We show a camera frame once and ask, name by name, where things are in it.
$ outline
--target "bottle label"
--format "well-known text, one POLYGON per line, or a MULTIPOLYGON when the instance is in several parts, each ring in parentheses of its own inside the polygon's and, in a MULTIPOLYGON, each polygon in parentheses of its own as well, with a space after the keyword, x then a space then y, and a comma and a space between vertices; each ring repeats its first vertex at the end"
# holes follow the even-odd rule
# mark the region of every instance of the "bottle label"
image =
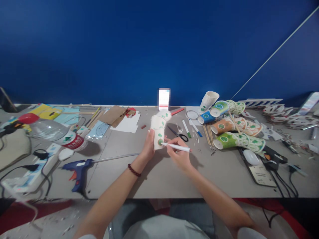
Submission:
POLYGON ((54 141, 54 143, 57 143, 69 149, 77 149, 83 144, 83 142, 84 138, 77 135, 75 132, 72 132, 71 130, 69 130, 67 134, 61 139, 54 141))

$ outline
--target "blue glue gun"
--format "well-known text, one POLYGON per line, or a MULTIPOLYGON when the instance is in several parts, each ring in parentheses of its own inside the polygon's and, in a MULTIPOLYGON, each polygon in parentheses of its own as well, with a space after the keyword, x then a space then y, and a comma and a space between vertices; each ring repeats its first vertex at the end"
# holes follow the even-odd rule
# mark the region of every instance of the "blue glue gun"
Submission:
POLYGON ((79 160, 71 163, 67 163, 62 166, 62 169, 74 171, 72 177, 69 180, 76 180, 72 192, 78 192, 84 194, 84 187, 86 183, 86 171, 92 166, 92 159, 79 160))

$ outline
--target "computer mouse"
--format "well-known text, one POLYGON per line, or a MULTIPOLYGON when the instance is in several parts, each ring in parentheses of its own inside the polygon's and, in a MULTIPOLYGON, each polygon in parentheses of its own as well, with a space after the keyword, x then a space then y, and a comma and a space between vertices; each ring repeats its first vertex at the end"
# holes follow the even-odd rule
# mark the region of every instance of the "computer mouse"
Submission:
POLYGON ((257 158, 257 155, 253 151, 251 151, 249 149, 245 149, 244 156, 245 156, 247 162, 250 163, 251 165, 253 165, 253 166, 259 165, 260 161, 257 158))

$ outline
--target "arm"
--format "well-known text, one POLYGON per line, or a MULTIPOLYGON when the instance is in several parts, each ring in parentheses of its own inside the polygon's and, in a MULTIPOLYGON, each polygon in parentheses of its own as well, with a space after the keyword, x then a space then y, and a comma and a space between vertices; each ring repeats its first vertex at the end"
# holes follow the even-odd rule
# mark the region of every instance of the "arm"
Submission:
MULTIPOLYGON (((147 134, 144 148, 139 156, 131 163, 131 167, 141 173, 148 161, 154 155, 154 130, 147 134)), ((123 205, 138 177, 128 168, 114 183, 100 196, 83 222, 80 224, 74 239, 92 234, 97 239, 103 238, 107 226, 123 205)))
MULTIPOLYGON (((166 141, 169 144, 187 147, 181 138, 166 139, 166 141)), ((224 222, 234 238, 237 238, 237 232, 241 227, 249 227, 256 230, 256 225, 249 215, 233 199, 202 176, 192 166, 188 152, 179 151, 176 153, 176 150, 169 145, 166 147, 172 160, 190 178, 209 207, 224 222)))

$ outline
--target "plastic water bottle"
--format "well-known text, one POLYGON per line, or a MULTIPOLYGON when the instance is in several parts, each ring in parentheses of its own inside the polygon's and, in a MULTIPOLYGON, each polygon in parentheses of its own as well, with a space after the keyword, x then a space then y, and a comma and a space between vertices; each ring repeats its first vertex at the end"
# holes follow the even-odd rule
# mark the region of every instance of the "plastic water bottle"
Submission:
POLYGON ((40 136, 66 148, 80 151, 87 146, 86 139, 53 120, 41 119, 33 113, 24 114, 18 120, 21 123, 30 125, 36 136, 40 136))

